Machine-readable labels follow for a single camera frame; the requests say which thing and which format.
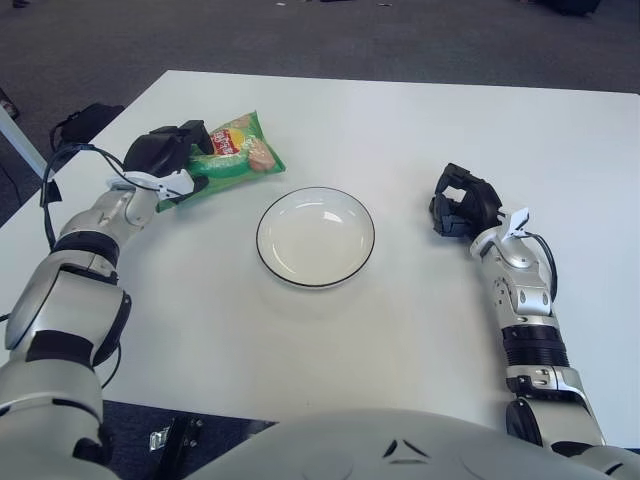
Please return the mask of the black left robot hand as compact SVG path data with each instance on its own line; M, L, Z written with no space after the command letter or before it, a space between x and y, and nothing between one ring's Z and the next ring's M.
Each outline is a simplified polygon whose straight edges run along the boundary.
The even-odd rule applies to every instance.
M214 152L203 120L165 126L140 136L124 159L124 176L139 188L150 189L160 200L188 197L209 185L203 174L187 170L191 149Z

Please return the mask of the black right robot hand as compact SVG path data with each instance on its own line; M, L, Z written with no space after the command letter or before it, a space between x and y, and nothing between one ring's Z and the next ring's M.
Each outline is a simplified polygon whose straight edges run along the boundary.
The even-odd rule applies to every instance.
M502 203L494 188L456 164L443 170L429 213L434 230L442 237L475 239L483 231L499 225Z

